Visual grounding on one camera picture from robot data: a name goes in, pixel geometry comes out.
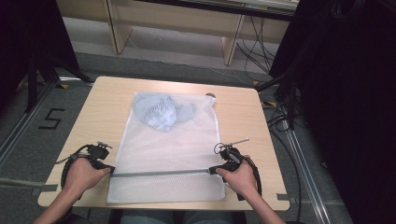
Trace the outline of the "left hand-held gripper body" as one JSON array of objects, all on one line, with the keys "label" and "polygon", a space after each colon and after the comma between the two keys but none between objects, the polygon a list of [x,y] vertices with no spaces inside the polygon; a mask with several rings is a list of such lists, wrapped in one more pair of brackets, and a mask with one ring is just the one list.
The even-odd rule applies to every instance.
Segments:
[{"label": "left hand-held gripper body", "polygon": [[89,145],[87,151],[94,160],[104,160],[108,156],[110,148],[111,146],[107,143],[98,141],[96,145]]}]

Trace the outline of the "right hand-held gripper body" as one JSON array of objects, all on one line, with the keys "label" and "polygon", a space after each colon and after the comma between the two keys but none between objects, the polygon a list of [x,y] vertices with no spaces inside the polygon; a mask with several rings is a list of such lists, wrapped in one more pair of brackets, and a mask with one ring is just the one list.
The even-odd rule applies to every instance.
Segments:
[{"label": "right hand-held gripper body", "polygon": [[236,171],[242,163],[242,160],[245,158],[240,151],[234,147],[234,145],[235,143],[217,143],[214,146],[214,153],[220,155],[224,160],[223,164],[232,166],[230,171]]}]

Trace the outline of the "white mesh laundry bag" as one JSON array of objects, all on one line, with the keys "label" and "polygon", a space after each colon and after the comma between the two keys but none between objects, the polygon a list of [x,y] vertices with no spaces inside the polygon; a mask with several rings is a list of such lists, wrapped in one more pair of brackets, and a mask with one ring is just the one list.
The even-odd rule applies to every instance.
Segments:
[{"label": "white mesh laundry bag", "polygon": [[110,177],[109,203],[170,203],[220,201],[225,186],[208,168],[222,164],[214,146],[219,124],[210,94],[171,95],[179,104],[194,104],[193,119],[169,132],[141,122],[131,108]]}]

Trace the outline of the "person's right hand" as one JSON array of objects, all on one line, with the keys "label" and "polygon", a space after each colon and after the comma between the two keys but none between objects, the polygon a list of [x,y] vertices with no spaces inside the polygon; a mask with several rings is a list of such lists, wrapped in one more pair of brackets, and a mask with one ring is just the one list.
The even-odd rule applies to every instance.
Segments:
[{"label": "person's right hand", "polygon": [[253,168],[248,163],[250,159],[246,156],[236,171],[230,172],[222,168],[217,168],[216,173],[223,177],[231,189],[241,195],[246,201],[260,199],[261,195],[257,190],[256,179]]}]

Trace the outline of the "person's left hand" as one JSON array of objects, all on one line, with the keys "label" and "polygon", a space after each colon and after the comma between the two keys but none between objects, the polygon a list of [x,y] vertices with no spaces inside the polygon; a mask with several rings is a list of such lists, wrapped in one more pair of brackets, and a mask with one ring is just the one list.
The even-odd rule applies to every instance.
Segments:
[{"label": "person's left hand", "polygon": [[106,175],[109,168],[97,170],[85,158],[77,158],[69,168],[64,184],[64,190],[74,196],[81,196],[87,189],[91,189]]}]

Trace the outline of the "grey tape strip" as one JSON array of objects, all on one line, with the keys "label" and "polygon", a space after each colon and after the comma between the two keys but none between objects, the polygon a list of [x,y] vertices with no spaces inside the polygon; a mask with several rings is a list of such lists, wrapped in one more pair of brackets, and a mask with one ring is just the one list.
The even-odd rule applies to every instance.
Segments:
[{"label": "grey tape strip", "polygon": [[296,199],[290,197],[288,194],[277,193],[276,197],[279,201],[288,201],[289,203],[297,203]]},{"label": "grey tape strip", "polygon": [[56,191],[58,188],[57,184],[54,185],[42,185],[39,187],[34,187],[32,190],[33,196],[38,196],[41,192]]}]

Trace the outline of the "light blue printed garment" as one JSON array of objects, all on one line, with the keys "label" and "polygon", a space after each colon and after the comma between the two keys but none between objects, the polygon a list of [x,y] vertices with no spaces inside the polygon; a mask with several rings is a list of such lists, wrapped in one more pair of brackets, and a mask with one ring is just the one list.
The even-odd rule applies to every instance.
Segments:
[{"label": "light blue printed garment", "polygon": [[193,119],[196,106],[179,104],[169,94],[144,92],[134,97],[133,111],[149,127],[169,132],[175,124]]}]

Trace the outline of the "black metal stand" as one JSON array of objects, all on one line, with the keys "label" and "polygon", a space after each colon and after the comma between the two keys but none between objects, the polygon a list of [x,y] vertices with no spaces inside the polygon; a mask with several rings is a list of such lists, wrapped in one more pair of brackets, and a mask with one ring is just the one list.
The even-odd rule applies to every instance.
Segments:
[{"label": "black metal stand", "polygon": [[56,67],[61,67],[83,82],[93,83],[93,80],[80,72],[78,68],[73,68],[68,63],[45,51],[34,51],[28,61],[28,105],[26,112],[31,112],[37,105],[37,75],[41,75],[47,83],[58,84],[60,82],[60,77],[55,71]]},{"label": "black metal stand", "polygon": [[283,74],[273,78],[272,80],[261,84],[260,86],[256,86],[255,90],[257,92],[264,91],[275,84],[278,85],[278,88],[275,93],[275,98],[279,102],[283,102],[286,104],[287,113],[286,118],[289,124],[289,128],[294,130],[293,118],[294,118],[294,109],[295,109],[295,94],[296,94],[296,85],[294,82],[294,78],[292,77],[291,72],[284,72]]}]

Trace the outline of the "black curtain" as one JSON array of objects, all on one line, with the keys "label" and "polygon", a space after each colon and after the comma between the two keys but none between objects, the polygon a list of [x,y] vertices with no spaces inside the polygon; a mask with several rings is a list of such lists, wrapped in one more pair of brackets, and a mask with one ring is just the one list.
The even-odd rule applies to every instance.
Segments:
[{"label": "black curtain", "polygon": [[396,224],[396,0],[300,0],[270,71],[354,224]]},{"label": "black curtain", "polygon": [[78,70],[56,0],[0,0],[0,110],[28,72],[29,60],[46,74],[55,66]]}]

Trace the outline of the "light wooden shelf unit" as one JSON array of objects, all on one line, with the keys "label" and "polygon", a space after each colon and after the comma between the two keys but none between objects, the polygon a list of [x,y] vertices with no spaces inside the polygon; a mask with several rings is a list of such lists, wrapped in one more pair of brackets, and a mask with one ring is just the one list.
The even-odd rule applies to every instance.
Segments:
[{"label": "light wooden shelf unit", "polygon": [[209,9],[169,6],[140,0],[56,0],[61,14],[67,18],[102,21],[108,24],[113,52],[120,54],[136,26],[219,36],[224,63],[232,63],[239,39],[259,40],[278,44],[289,23],[267,19],[262,15],[248,16],[216,12]]}]

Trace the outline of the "aluminium floor rail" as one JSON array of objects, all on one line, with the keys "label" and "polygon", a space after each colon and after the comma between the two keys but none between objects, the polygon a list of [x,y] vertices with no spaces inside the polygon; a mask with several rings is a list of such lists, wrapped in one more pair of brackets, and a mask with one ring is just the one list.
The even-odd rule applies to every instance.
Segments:
[{"label": "aluminium floor rail", "polygon": [[292,155],[296,160],[297,168],[300,171],[307,195],[318,219],[318,224],[332,224],[330,221],[328,210],[318,192],[317,185],[314,181],[313,176],[311,175],[308,164],[305,160],[304,153],[302,152],[302,148],[297,139],[296,133],[290,127],[287,121],[284,120],[282,124],[283,127],[286,129],[286,135],[290,143]]},{"label": "aluminium floor rail", "polygon": [[10,156],[16,145],[19,143],[32,121],[35,119],[40,107],[42,106],[48,95],[52,92],[54,87],[54,84],[48,83],[44,85],[43,89],[37,96],[36,104],[28,112],[25,112],[23,114],[10,135],[0,146],[0,169],[4,166],[8,157]]}]

